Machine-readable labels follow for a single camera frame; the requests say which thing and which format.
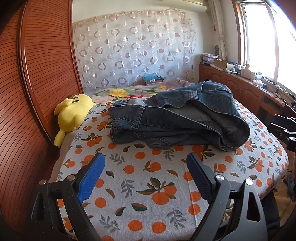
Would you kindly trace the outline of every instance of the window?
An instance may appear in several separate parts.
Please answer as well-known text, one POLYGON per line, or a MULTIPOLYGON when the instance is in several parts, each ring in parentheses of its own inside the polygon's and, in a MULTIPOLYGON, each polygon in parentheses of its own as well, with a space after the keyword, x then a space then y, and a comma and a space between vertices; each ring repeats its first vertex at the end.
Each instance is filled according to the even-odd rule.
POLYGON ((261 72, 289 92, 296 93, 291 67, 296 56, 296 32, 264 1, 234 1, 240 36, 241 64, 261 72))

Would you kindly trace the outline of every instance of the plush toy arm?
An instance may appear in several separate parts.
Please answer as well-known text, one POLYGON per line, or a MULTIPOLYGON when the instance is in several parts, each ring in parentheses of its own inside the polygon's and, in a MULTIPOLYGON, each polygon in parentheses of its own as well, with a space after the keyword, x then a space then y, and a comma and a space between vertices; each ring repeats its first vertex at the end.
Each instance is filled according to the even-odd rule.
POLYGON ((85 115, 75 115, 75 127, 78 130, 82 122, 85 119, 85 115))
POLYGON ((59 114, 63 109, 68 107, 72 102, 73 102, 73 99, 66 98, 63 102, 59 103, 54 110, 54 115, 59 114))
POLYGON ((54 145, 61 147, 64 137, 65 137, 65 132, 63 130, 59 130, 58 134, 54 139, 54 145))

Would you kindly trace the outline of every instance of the blue gripper pad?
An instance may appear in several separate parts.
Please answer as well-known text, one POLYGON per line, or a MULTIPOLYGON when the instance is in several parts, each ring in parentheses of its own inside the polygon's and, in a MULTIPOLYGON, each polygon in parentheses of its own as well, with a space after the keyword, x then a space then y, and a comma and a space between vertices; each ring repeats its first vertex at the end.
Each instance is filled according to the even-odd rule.
POLYGON ((80 171, 84 174, 84 170, 88 169, 79 184, 79 193, 77 199, 79 203, 83 203, 84 200, 89 199, 94 189, 96 182, 98 181, 103 169, 105 167, 105 157, 101 153, 95 154, 88 165, 83 166, 80 171))
POLYGON ((203 199, 211 203, 215 195, 215 174, 197 157, 197 155, 192 152, 187 156, 187 168, 198 188, 200 195, 203 199))

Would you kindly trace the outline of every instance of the cardboard box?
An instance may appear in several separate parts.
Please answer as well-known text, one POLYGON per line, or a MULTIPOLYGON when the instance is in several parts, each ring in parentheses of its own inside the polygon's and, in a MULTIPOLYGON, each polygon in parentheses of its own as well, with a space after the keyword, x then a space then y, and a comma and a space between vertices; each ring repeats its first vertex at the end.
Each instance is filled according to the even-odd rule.
POLYGON ((223 70, 231 70, 234 68, 234 64, 228 63, 226 60, 221 60, 221 59, 215 59, 214 60, 214 65, 223 69, 223 70))

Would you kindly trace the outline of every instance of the bedsheet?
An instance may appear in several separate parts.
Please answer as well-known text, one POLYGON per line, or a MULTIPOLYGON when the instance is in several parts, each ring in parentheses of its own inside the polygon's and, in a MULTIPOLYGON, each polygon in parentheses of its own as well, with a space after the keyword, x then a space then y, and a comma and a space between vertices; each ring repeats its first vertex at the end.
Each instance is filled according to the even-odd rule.
MULTIPOLYGON (((160 83, 122 89, 104 89, 92 97, 98 103, 85 118, 60 169, 58 181, 77 173, 96 152, 105 155, 105 169, 83 207, 103 241, 188 240, 204 216, 208 203, 201 198, 186 167, 195 152, 215 174, 229 181, 252 179, 262 199, 282 184, 288 165, 284 148, 246 107, 237 110, 251 129, 249 140, 235 151, 211 145, 151 149, 145 142, 117 145, 111 142, 108 107, 118 99, 145 99, 183 83, 160 83)), ((68 233, 75 238, 63 201, 58 200, 68 233)), ((227 222, 229 201, 223 222, 227 222)))

